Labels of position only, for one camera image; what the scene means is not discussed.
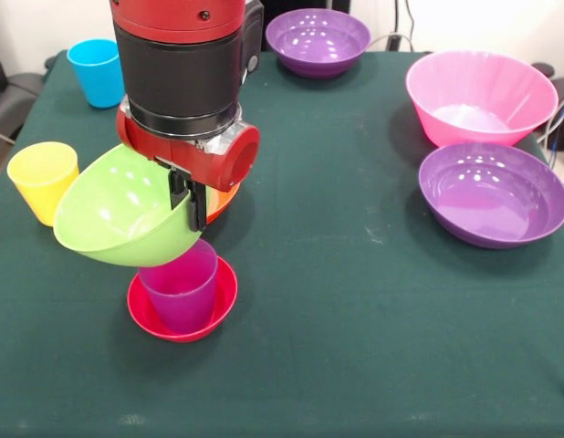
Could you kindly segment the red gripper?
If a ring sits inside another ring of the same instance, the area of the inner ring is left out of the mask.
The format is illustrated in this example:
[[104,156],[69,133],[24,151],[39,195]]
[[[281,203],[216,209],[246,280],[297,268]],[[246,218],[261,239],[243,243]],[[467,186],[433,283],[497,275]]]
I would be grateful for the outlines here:
[[131,115],[129,100],[123,98],[116,126],[123,144],[149,160],[174,168],[168,174],[171,208],[186,203],[190,195],[188,211],[193,231],[202,232],[206,227],[205,185],[230,191],[250,173],[259,150],[258,128],[240,116],[209,139],[166,138],[140,126]]

